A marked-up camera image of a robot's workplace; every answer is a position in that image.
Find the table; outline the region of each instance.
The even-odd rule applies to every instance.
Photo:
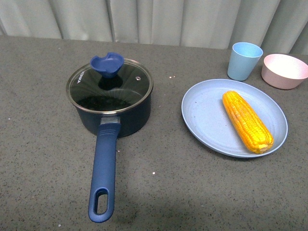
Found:
[[[187,129],[181,100],[194,84],[228,79],[231,51],[0,36],[0,230],[308,230],[308,81],[279,90],[245,83],[284,111],[289,132],[276,152],[225,156]],[[66,96],[91,57],[117,52],[154,79],[146,125],[118,139],[115,210],[88,217],[96,137]],[[308,56],[293,55],[308,63]]]

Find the yellow corn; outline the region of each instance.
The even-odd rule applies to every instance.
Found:
[[[230,90],[223,94],[222,102],[247,149],[261,154],[273,146],[272,134],[242,96]]]

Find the light blue plate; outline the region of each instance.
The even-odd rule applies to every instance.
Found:
[[[222,104],[228,90],[238,92],[255,110],[274,137],[274,145],[254,154],[243,144]],[[288,134],[286,117],[267,94],[248,84],[230,79],[212,79],[191,87],[182,100],[182,115],[191,133],[207,147],[229,156],[255,158],[279,149]]]

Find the lid knob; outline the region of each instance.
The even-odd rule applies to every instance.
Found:
[[[123,56],[113,52],[107,53],[103,58],[94,56],[90,61],[91,67],[104,78],[115,77],[123,64]]]

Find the light blue cup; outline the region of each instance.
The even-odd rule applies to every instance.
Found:
[[[228,76],[237,81],[246,80],[262,55],[263,50],[255,44],[235,43],[232,46]]]

